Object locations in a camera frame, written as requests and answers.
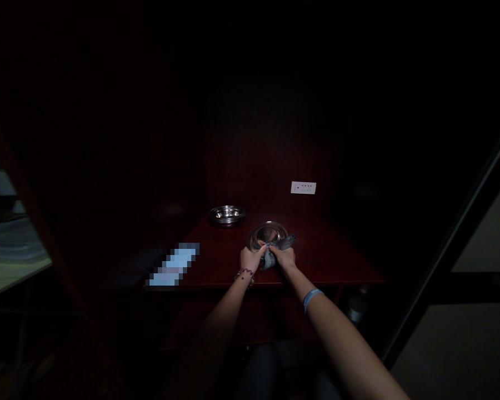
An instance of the left hand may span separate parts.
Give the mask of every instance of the left hand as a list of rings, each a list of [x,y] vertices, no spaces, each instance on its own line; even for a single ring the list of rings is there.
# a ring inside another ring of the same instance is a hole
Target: left hand
[[[257,267],[259,267],[259,262],[261,256],[267,249],[267,245],[263,245],[258,251],[250,251],[248,247],[244,247],[241,250],[241,269],[247,268],[253,273],[256,273]]]

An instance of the stainless steel bowl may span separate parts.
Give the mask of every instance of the stainless steel bowl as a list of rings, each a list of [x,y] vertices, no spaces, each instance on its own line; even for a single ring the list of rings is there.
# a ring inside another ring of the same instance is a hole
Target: stainless steel bowl
[[[279,223],[267,221],[252,230],[248,237],[247,246],[250,250],[259,250],[265,243],[275,242],[287,236],[289,236],[287,231]]]
[[[246,211],[239,206],[220,206],[209,212],[209,222],[217,228],[234,228],[243,223]]]

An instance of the hand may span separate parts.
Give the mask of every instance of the hand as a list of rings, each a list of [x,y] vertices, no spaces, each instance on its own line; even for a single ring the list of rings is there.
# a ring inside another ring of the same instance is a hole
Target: hand
[[[296,268],[296,264],[294,263],[296,257],[292,247],[289,247],[287,250],[280,250],[277,247],[270,246],[270,249],[284,270],[286,268]]]
[[[257,251],[250,251],[248,247],[241,250],[241,269],[249,269],[253,273],[256,273],[257,267],[259,267],[259,262],[261,256],[264,254],[267,246],[262,246]]]

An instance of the towel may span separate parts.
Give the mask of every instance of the towel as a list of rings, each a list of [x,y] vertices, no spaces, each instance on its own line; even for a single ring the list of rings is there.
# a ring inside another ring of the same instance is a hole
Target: towel
[[[280,250],[287,250],[292,246],[295,240],[296,236],[291,235],[284,239],[278,240],[277,242],[268,242],[265,254],[263,255],[263,257],[261,257],[261,260],[263,260],[263,267],[261,267],[261,270],[265,271],[266,269],[269,269],[270,267],[274,267],[276,265],[276,256],[270,251],[270,246],[274,246]]]

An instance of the forearm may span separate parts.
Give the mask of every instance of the forearm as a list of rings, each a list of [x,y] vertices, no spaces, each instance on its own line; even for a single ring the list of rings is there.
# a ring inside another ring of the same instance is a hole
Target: forearm
[[[297,268],[284,270],[300,302],[315,286]],[[353,398],[407,399],[406,394],[354,325],[323,294],[315,295],[307,316]]]
[[[184,350],[162,398],[208,398],[233,333],[250,276],[241,274]]]

